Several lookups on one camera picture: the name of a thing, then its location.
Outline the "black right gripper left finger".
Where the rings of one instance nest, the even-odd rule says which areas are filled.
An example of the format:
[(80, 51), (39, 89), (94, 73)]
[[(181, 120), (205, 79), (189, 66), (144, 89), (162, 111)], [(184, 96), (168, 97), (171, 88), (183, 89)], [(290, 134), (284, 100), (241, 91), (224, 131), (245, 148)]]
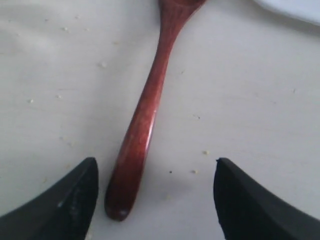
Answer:
[(2, 240), (84, 240), (98, 199), (98, 164), (87, 157), (45, 192), (0, 218)]

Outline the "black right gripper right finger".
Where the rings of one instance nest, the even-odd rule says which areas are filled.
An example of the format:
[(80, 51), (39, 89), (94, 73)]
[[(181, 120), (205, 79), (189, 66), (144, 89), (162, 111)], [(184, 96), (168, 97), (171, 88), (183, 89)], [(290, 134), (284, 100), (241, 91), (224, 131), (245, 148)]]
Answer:
[(228, 158), (216, 161), (213, 198), (227, 240), (318, 240), (320, 221), (268, 191)]

